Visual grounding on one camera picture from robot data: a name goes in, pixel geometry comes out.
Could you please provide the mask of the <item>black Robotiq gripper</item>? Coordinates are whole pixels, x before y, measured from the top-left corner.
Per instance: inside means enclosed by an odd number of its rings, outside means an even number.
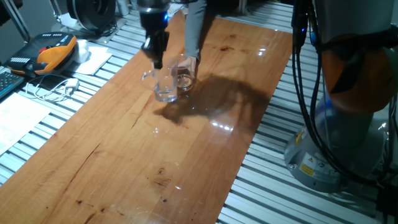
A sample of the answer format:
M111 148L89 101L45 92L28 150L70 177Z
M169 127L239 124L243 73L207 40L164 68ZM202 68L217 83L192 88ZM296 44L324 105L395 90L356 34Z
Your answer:
M141 26L146 31L146 41L142 44L142 51L147 58L154 61L155 69L161 69L170 35L165 30L168 26L169 15L166 11L140 11L139 15Z

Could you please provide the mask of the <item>helper bare hand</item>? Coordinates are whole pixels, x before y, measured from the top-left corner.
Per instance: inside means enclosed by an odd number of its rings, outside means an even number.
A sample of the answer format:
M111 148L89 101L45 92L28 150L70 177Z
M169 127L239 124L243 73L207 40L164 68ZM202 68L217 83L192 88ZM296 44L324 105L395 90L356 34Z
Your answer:
M188 56L177 64L179 76L184 76L194 80L196 78L197 58Z

